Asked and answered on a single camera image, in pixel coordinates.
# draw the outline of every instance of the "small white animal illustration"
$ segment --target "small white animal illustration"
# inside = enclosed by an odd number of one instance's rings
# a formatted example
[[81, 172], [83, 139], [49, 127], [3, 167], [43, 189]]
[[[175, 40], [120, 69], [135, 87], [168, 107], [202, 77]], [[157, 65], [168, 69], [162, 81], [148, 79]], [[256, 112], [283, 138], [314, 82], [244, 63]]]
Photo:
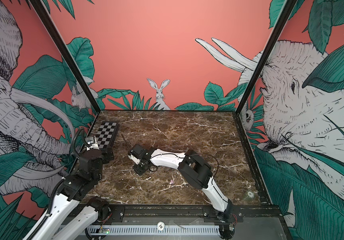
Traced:
[[[247, 59], [228, 44], [212, 39], [234, 60], [213, 46], [196, 39], [223, 65], [242, 72], [238, 85], [249, 82], [261, 53]], [[302, 88], [307, 76], [324, 60], [311, 43], [278, 41], [261, 73], [265, 88], [264, 128], [269, 141], [262, 148], [276, 160], [308, 166], [337, 196], [344, 200], [344, 175], [322, 161], [294, 149], [283, 136], [309, 151], [323, 153], [344, 162], [344, 136], [325, 116], [344, 131], [344, 90], [324, 92], [313, 86]]]
[[162, 82], [160, 88], [157, 87], [157, 84], [152, 80], [147, 78], [149, 85], [156, 90], [156, 105], [160, 105], [157, 109], [158, 110], [170, 110], [170, 108], [164, 102], [164, 94], [163, 88], [165, 88], [169, 84], [169, 79], [166, 79]]
[[[93, 82], [93, 80], [89, 77], [83, 76], [84, 81], [89, 85]], [[92, 93], [94, 98], [98, 98], [98, 93], [91, 89], [88, 86], [89, 90]], [[91, 108], [91, 102], [88, 100], [87, 95], [84, 93], [83, 89], [81, 88], [80, 84], [76, 82], [76, 88], [72, 87], [72, 106], [77, 106], [79, 109], [81, 108]]]

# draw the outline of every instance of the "wall mural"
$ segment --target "wall mural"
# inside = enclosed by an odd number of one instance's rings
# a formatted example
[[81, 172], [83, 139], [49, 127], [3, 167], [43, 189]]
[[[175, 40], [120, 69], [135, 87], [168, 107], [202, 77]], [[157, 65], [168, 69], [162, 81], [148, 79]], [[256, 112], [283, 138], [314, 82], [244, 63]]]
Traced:
[[[283, 3], [271, 2], [271, 27]], [[304, 30], [312, 42], [278, 41], [258, 96], [254, 88], [242, 109], [270, 197], [297, 240], [344, 239], [344, 45], [325, 52], [332, 27], [342, 24], [344, 0], [314, 0]], [[250, 60], [213, 41], [233, 60], [198, 42], [223, 65], [242, 71], [239, 84], [248, 82], [248, 66], [253, 69], [259, 55]]]
[[[29, 191], [31, 200], [45, 208], [54, 186], [68, 175], [75, 160], [70, 150], [75, 130], [88, 130], [94, 120], [88, 100], [76, 95], [71, 105], [56, 98], [67, 84], [75, 94], [83, 93], [64, 61], [43, 55], [9, 83], [17, 61], [24, 58], [23, 38], [14, 16], [0, 1], [0, 239], [10, 240], [22, 239], [35, 216], [16, 212], [23, 195], [9, 204], [3, 196]], [[94, 66], [88, 44], [88, 39], [76, 38], [68, 47], [89, 80]], [[45, 119], [59, 124], [64, 137], [50, 136], [42, 126]]]

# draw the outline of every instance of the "marble tabletop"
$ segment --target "marble tabletop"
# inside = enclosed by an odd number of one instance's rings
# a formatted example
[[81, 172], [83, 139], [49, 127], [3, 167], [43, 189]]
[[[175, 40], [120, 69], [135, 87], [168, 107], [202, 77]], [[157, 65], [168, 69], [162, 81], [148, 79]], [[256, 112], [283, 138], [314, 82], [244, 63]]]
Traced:
[[[220, 190], [237, 205], [260, 205], [255, 181], [245, 159], [232, 113], [178, 111], [103, 111], [90, 136], [102, 122], [117, 121], [119, 132], [113, 145], [114, 160], [103, 166], [103, 177], [83, 199], [100, 196], [112, 204], [210, 204], [201, 190], [191, 187], [178, 170], [159, 167], [139, 176], [127, 156], [128, 144], [156, 147], [169, 152], [214, 155], [219, 161], [215, 181]], [[202, 156], [213, 167], [216, 161]], [[251, 198], [247, 192], [254, 193]]]

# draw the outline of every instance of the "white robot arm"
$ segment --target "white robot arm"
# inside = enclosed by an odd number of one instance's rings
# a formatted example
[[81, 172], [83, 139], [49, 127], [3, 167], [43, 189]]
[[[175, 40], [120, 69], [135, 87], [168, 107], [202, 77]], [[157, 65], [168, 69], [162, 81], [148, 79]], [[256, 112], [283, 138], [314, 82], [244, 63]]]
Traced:
[[227, 221], [232, 209], [232, 202], [219, 189], [213, 179], [211, 166], [193, 150], [186, 153], [166, 152], [151, 148], [146, 150], [136, 144], [128, 157], [135, 163], [133, 169], [142, 175], [153, 166], [165, 166], [177, 169], [187, 182], [196, 189], [201, 189], [218, 211], [218, 218]]

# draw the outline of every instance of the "black metal frame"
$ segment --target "black metal frame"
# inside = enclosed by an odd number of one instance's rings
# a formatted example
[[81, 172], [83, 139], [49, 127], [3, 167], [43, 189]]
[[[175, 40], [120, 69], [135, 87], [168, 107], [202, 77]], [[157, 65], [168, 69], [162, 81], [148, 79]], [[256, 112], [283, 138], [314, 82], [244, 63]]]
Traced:
[[88, 85], [85, 83], [84, 78], [73, 59], [72, 55], [68, 51], [67, 45], [64, 43], [61, 35], [57, 31], [56, 26], [54, 25], [51, 17], [49, 16], [46, 8], [41, 3], [40, 0], [30, 0], [33, 8], [35, 9], [37, 15], [40, 17], [41, 22], [44, 24], [45, 28], [47, 29], [49, 35], [51, 36], [52, 40], [56, 44], [57, 48], [59, 49], [64, 61], [68, 64], [69, 69], [72, 71], [73, 75], [75, 76], [76, 80], [80, 84], [81, 88], [83, 89], [84, 93], [87, 95], [88, 100], [91, 102], [92, 107], [96, 111], [96, 113], [101, 112], [98, 103], [92, 96], [92, 93], [89, 91]]

